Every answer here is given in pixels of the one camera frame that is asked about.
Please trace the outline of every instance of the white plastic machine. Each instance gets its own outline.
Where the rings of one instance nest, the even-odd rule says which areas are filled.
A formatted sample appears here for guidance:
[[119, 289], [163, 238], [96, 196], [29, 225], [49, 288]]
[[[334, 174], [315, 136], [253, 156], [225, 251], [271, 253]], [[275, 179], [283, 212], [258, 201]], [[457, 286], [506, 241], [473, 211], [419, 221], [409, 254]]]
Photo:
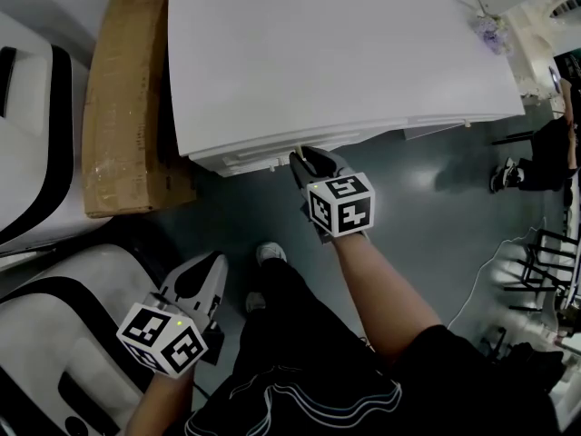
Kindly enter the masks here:
[[107, 220], [84, 214], [81, 133], [88, 72], [0, 14], [0, 256]]
[[207, 322], [196, 325], [214, 333], [228, 272], [223, 254], [178, 266], [162, 286], [146, 268], [120, 246], [96, 245], [0, 299], [0, 433], [123, 434], [153, 372], [115, 334], [152, 293], [153, 307], [175, 302], [188, 316], [204, 309]]

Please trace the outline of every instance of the white cabinet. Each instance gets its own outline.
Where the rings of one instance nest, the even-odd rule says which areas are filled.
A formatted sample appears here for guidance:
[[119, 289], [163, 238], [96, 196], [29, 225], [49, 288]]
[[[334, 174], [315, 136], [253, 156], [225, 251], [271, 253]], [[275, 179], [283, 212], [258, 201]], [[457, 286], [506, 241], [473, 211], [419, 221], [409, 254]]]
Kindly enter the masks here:
[[392, 129], [524, 113], [456, 0], [170, 0], [181, 155], [224, 176]]

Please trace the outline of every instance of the white cube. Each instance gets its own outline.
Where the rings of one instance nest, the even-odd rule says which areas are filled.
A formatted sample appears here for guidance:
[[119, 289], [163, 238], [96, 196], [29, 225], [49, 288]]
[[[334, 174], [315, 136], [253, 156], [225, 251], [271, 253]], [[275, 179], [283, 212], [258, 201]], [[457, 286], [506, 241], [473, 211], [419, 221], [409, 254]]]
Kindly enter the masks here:
[[141, 365], [179, 378], [208, 350], [193, 320], [135, 303], [117, 337]]
[[311, 220], [333, 237], [373, 226], [375, 191], [364, 173], [309, 184], [307, 191]]

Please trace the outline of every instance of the black shirt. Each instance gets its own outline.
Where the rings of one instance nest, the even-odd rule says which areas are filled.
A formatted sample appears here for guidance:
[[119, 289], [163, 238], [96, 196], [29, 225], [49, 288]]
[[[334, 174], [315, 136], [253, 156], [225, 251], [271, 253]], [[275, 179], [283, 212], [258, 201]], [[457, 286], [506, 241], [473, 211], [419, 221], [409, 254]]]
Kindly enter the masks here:
[[420, 334], [390, 375], [337, 362], [232, 375], [166, 434], [558, 433], [547, 394], [505, 376], [443, 326]]

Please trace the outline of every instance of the person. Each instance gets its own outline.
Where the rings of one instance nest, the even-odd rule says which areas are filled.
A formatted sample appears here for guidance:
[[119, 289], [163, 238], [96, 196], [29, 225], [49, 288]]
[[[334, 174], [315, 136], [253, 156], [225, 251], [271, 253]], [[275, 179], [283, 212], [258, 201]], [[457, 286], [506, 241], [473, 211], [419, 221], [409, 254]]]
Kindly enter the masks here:
[[510, 157], [490, 178], [490, 190], [497, 193], [508, 187], [521, 191], [559, 191], [577, 172], [581, 157], [577, 144], [576, 119], [581, 119], [581, 94], [566, 79], [560, 80], [565, 99], [565, 114], [543, 126], [533, 136], [533, 159]]
[[232, 375], [193, 415], [193, 371], [155, 375], [126, 434], [557, 433], [548, 395], [449, 332], [364, 235], [333, 246], [372, 349], [265, 243]]

